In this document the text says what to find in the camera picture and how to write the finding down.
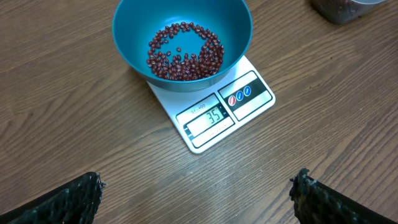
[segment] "blue bowl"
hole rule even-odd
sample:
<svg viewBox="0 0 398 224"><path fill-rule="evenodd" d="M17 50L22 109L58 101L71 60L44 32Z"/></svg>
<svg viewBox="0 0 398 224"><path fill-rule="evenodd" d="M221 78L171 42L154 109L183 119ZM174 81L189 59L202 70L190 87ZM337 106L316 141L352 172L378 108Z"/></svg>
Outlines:
<svg viewBox="0 0 398 224"><path fill-rule="evenodd" d="M194 22L218 35L225 54L220 72L194 81L164 80L147 66L148 43L159 30L173 23ZM207 88L220 81L247 51L252 39L252 17L243 0L122 0L113 19L113 38L125 61L148 82L171 91L189 92ZM160 51L173 55L199 55L206 42L194 31L179 32Z"/></svg>

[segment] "wooden table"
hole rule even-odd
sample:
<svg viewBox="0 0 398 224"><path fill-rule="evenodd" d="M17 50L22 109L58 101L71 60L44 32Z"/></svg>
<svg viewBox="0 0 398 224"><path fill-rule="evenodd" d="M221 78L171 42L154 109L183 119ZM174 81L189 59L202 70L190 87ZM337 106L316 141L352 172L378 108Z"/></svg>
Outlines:
<svg viewBox="0 0 398 224"><path fill-rule="evenodd" d="M196 156L114 47L118 0L1 1L0 213L96 171L95 223L297 223L306 167L398 221L398 1L343 26L247 2L277 103Z"/></svg>

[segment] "white scale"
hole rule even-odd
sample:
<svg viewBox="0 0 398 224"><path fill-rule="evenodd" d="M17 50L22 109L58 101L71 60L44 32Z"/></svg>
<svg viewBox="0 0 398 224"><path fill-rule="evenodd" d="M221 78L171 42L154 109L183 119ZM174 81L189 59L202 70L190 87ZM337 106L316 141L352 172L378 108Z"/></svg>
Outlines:
<svg viewBox="0 0 398 224"><path fill-rule="evenodd" d="M195 154L203 153L275 103L275 95L245 56L222 80L204 90L177 93L149 86Z"/></svg>

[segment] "blue button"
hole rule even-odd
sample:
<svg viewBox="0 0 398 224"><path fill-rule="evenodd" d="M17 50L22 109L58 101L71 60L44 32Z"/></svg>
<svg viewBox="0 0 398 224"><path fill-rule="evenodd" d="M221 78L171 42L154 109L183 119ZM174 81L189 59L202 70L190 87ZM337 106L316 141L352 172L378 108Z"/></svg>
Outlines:
<svg viewBox="0 0 398 224"><path fill-rule="evenodd" d="M238 91L236 93L236 100L238 100L238 101L243 100L243 92L242 91Z"/></svg>
<svg viewBox="0 0 398 224"><path fill-rule="evenodd" d="M251 94L251 88L250 88L250 86L244 87L243 93L244 93L245 96L249 96L249 95Z"/></svg>

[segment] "bowl rim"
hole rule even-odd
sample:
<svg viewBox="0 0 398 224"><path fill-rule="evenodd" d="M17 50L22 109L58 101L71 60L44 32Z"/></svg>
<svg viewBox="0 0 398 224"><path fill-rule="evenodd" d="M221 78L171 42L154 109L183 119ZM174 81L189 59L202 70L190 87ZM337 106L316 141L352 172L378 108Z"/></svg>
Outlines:
<svg viewBox="0 0 398 224"><path fill-rule="evenodd" d="M225 69L223 69L222 71L219 71L218 73L216 73L216 74L214 74L214 75L212 75L212 76L210 76L210 77L201 78L201 79L198 79L198 80L190 80L190 81L166 80L166 79L163 79L163 78L159 78L159 77L157 77L157 76L155 76L155 75L154 75L154 77L150 77L150 76L148 76L145 72L143 72L141 69L137 68L133 63L131 63L131 62L126 58L126 56L124 56L123 52L122 52L122 51L120 50L120 48L119 48L118 42L116 41L116 38L115 38L115 31L114 31L114 23L115 23L116 15L118 14L119 8L120 8L121 4L123 3L123 1L125 1L125 0L121 0L121 1L119 2L118 6L117 6L117 8L116 8L116 10L115 10L115 13L114 13L114 15L113 15L113 20L112 20L112 37L113 37L113 42L114 42L114 44L116 45L116 48L117 48L119 54L122 56L122 58L123 58L135 71L137 71L137 72L143 74L143 75L146 76L146 77L153 78L153 79L158 80L158 81L167 82L167 83L196 83L196 82L202 82L202 81L210 80L210 79L212 79L212 78L214 78L214 77L217 77L218 75L221 75L221 74L223 74L224 72L227 72L228 70L230 70L231 68L233 68L233 67L237 64L237 62L238 62L239 60L242 59L242 57L244 56L244 54L248 51L248 48L249 48L250 43L251 43L252 38L253 38L253 18L252 18L251 12L250 12L250 8L249 8L249 6L246 4L245 0L241 0L241 2L243 3L244 7L246 8L246 10L247 10L247 12L248 12L248 14L249 14L250 26L251 26L251 27L250 27L250 36L249 36L249 40L248 40L248 42L247 42L247 44L246 44L246 47L245 47L245 49L243 50L242 54L241 54L241 55L238 57L238 59L236 59L236 61L233 62L228 68L225 68Z"/></svg>

